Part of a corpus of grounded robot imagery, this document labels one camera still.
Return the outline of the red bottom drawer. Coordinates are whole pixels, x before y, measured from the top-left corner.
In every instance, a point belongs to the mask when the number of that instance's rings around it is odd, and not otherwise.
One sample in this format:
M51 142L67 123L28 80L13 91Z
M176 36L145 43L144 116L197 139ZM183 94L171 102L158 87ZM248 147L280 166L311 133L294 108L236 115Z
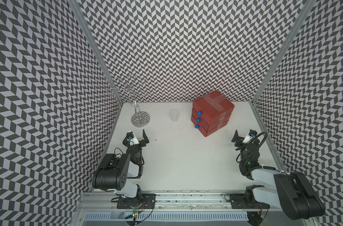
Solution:
M201 134L204 136L204 137L207 137L211 134L213 134L214 132L218 131L219 129L223 128L224 126L226 126L228 124L228 120L227 121L224 121L223 123L220 123L218 124L216 127L214 128L211 128L211 129L208 129L208 130L205 130L199 123L197 122L193 122L195 128L197 130L199 130L201 132Z

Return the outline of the red drawer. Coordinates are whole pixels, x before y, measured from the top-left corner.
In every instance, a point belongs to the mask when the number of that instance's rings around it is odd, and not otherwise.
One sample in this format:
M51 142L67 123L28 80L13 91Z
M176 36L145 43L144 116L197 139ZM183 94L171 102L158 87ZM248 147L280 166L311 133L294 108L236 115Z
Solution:
M204 136L204 137L207 137L211 134L213 134L214 132L218 131L219 129L223 128L224 126L226 126L228 124L228 120L227 121L224 121L223 123L220 123L218 124L216 127L214 128L211 128L211 129L208 129L208 130L205 130L199 123L197 122L193 122L195 128L197 130L199 130L201 132L201 134Z
M193 101L193 109L202 112L205 119L230 114L235 105L219 91L213 91Z
M192 121L195 122L197 125L203 127L205 130L208 130L210 128L217 127L218 125L224 123L225 121L228 121L230 116L231 114L223 115L222 117L217 116L207 121L206 119L203 119L202 116L199 116L197 112L193 111Z

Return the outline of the red top drawer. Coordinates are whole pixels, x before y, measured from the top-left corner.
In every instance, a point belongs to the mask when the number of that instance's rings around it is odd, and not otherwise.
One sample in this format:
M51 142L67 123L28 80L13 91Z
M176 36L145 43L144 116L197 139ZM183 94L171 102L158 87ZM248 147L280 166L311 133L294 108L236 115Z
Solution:
M230 114L235 105L219 91L213 91L193 101L193 109L202 112L205 119Z

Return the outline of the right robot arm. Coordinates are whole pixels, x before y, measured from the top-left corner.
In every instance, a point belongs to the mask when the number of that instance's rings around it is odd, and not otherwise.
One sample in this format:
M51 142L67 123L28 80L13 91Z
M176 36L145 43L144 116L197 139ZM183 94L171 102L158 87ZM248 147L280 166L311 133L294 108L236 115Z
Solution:
M276 207L291 220L324 216L326 206L303 173L259 164L260 148L266 139L266 132L255 130L245 137L234 134L231 141L239 151L236 162L241 175L262 184L246 187L244 194L231 194L232 206L240 203L242 208L260 210Z

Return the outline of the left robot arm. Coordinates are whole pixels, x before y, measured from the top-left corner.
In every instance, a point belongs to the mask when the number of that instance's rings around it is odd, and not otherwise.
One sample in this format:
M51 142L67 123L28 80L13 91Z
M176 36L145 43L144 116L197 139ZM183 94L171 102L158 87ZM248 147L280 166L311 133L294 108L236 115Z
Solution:
M92 187L103 191L114 191L128 202L142 202L141 188L130 179L142 176L145 160L142 148L149 143L146 132L138 140L133 132L127 132L122 144L127 148L125 153L108 153L102 159L93 179Z

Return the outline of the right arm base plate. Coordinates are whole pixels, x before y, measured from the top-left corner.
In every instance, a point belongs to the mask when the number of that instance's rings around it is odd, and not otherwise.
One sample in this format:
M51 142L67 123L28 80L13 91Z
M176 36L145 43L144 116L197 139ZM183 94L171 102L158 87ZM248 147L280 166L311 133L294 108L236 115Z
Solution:
M253 196L245 194L229 194L232 209L269 209L270 205L254 200Z

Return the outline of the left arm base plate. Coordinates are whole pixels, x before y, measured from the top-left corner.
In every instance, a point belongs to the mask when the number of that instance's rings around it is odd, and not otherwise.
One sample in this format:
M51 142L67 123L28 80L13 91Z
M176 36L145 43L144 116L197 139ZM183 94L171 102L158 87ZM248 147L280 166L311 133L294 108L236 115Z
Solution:
M117 209L153 209L155 207L155 200L156 194L153 193L141 194L136 198L121 197L117 202Z

